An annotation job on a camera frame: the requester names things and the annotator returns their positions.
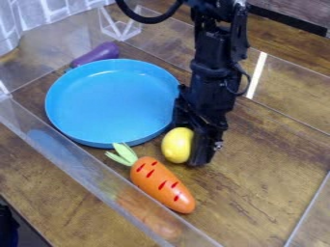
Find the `wooden table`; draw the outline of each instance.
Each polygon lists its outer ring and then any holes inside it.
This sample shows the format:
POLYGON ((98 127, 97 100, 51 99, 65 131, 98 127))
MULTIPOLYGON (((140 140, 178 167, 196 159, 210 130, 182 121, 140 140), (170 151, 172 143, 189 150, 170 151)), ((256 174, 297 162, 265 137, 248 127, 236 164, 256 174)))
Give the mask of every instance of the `wooden table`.
MULTIPOLYGON (((165 4, 153 1, 146 1, 146 6, 161 12, 166 9, 165 4)), ((190 22, 189 9, 182 8, 176 17, 190 22)), ((249 38, 253 47, 330 75, 328 39, 256 15, 249 18, 249 38)), ((186 70, 125 43, 120 46, 122 57, 165 67, 181 82, 189 83, 186 70)), ((10 54, 3 60, 11 63, 17 56, 10 54)), ((46 122, 45 96, 62 73, 63 69, 50 73, 14 92, 15 100, 46 122)), ((226 147, 202 168, 165 161, 162 136, 134 149, 138 155, 158 157, 182 178, 198 200, 197 211, 182 217, 220 243, 283 246, 329 171, 329 132, 245 97, 229 121, 226 147)), ((158 245, 5 125, 0 133, 2 196, 54 246, 158 245)), ((85 149, 129 177, 129 170, 108 160, 102 150, 85 149)))

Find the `toy carrot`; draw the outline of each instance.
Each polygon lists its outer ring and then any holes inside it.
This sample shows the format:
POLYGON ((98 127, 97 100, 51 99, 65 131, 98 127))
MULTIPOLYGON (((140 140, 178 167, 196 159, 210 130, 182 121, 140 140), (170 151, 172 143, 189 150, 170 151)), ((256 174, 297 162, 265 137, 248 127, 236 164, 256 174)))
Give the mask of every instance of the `toy carrot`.
POLYGON ((138 158, 126 144, 114 144, 120 155, 108 151, 106 155, 120 163, 132 167, 133 183, 162 204, 181 213, 196 209, 196 199, 176 174, 154 157, 138 158))

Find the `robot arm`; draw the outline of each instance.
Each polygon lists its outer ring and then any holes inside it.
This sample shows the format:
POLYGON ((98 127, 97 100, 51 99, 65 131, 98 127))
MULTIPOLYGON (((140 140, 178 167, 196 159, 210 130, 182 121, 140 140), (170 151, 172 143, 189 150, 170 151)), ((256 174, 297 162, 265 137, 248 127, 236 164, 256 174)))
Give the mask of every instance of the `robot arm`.
POLYGON ((169 11, 145 17, 132 11, 125 0, 117 0, 122 11, 134 20, 157 24, 172 17, 186 4, 192 7, 196 23, 196 58, 192 61, 192 85, 180 87, 180 98, 173 110, 173 127, 194 129, 190 166, 212 161, 221 149, 224 132, 229 129, 226 114, 234 109, 237 96, 248 90, 250 76, 238 62, 246 59, 248 5, 245 0, 177 0, 169 11), (248 86, 238 91, 242 76, 248 86))

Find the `yellow lemon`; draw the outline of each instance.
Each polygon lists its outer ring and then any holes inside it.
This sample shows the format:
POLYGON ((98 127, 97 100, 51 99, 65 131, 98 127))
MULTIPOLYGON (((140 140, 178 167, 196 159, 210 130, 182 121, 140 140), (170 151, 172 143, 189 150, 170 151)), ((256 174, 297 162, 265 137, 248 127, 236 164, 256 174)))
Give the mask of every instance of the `yellow lemon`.
POLYGON ((173 163, 184 163, 192 155, 194 131, 188 127, 176 127, 162 141, 165 158, 173 163))

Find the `blue plastic plate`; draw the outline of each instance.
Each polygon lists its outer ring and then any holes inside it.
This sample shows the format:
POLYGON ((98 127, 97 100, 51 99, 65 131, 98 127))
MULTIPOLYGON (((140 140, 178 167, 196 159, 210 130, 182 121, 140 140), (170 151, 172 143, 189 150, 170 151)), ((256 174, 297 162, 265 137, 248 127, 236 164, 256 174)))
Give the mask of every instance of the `blue plastic plate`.
POLYGON ((97 148, 138 145, 172 122, 178 80, 146 62, 114 59, 70 70, 51 86, 46 111, 74 141, 97 148))

